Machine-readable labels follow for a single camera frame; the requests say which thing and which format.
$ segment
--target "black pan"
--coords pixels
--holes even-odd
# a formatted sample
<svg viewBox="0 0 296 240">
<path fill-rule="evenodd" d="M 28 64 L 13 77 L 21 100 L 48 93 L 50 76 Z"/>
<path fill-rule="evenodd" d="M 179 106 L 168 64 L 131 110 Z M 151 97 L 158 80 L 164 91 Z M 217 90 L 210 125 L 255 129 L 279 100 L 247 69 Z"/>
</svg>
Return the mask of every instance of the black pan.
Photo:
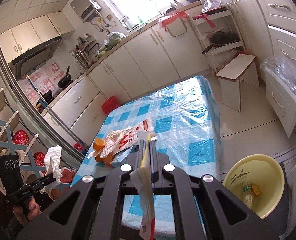
<svg viewBox="0 0 296 240">
<path fill-rule="evenodd" d="M 211 45 L 206 47 L 202 54 L 206 54 L 213 47 L 221 47 L 228 44 L 232 44 L 238 40 L 238 35 L 231 32 L 218 31 L 210 38 Z"/>
<path fill-rule="evenodd" d="M 60 88 L 65 88 L 71 81 L 71 75 L 69 74 L 70 66 L 67 68 L 66 76 L 64 76 L 59 82 L 58 86 Z"/>
</svg>

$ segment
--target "plastic tablecloth cover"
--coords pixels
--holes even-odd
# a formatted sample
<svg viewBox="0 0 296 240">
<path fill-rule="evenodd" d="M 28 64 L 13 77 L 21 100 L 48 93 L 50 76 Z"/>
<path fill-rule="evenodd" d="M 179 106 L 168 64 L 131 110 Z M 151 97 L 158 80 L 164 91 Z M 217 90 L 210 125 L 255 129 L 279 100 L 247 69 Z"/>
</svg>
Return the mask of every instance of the plastic tablecloth cover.
<svg viewBox="0 0 296 240">
<path fill-rule="evenodd" d="M 105 138 L 111 130 L 121 130 L 151 118 L 157 136 L 156 149 L 169 156 L 170 163 L 187 174 L 219 178 L 219 110 L 206 78 L 194 77 L 127 103 L 112 111 L 97 137 Z M 105 176 L 113 168 L 87 158 L 81 164 L 72 185 L 84 175 Z M 170 195 L 154 196 L 155 238 L 175 239 Z M 139 196 L 126 195 L 122 224 L 139 230 L 142 219 Z"/>
</svg>

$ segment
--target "wooden stool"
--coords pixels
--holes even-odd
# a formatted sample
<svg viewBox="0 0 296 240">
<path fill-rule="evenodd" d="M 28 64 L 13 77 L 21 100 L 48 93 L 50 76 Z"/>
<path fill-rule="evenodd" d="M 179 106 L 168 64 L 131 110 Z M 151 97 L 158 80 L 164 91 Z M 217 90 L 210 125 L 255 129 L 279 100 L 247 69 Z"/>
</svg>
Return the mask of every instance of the wooden stool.
<svg viewBox="0 0 296 240">
<path fill-rule="evenodd" d="M 240 82 L 259 86 L 254 60 L 253 55 L 239 54 L 216 74 L 221 85 L 222 103 L 238 112 L 241 111 Z"/>
</svg>

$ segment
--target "human hand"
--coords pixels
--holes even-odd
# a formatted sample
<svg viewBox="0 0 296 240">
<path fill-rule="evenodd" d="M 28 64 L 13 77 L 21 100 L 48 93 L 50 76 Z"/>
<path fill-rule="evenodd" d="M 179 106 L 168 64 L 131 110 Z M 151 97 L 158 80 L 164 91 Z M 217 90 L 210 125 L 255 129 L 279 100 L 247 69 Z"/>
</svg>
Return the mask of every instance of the human hand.
<svg viewBox="0 0 296 240">
<path fill-rule="evenodd" d="M 36 218 L 40 212 L 40 206 L 36 203 L 35 198 L 31 197 L 28 202 L 29 213 L 27 218 L 29 221 Z M 13 213 L 18 220 L 18 222 L 24 227 L 27 225 L 26 218 L 23 214 L 23 208 L 21 206 L 13 206 Z"/>
</svg>

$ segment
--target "white floor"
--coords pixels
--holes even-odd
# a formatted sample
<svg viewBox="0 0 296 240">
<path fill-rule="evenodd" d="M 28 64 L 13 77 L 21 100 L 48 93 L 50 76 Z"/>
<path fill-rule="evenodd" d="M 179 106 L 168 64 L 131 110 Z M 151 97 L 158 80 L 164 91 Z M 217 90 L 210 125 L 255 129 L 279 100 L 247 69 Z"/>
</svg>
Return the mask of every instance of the white floor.
<svg viewBox="0 0 296 240">
<path fill-rule="evenodd" d="M 265 98 L 265 85 L 241 83 L 241 112 L 222 104 L 217 78 L 208 78 L 220 110 L 220 173 L 252 154 L 274 155 L 296 145 L 296 134 L 288 138 L 274 110 Z"/>
</svg>

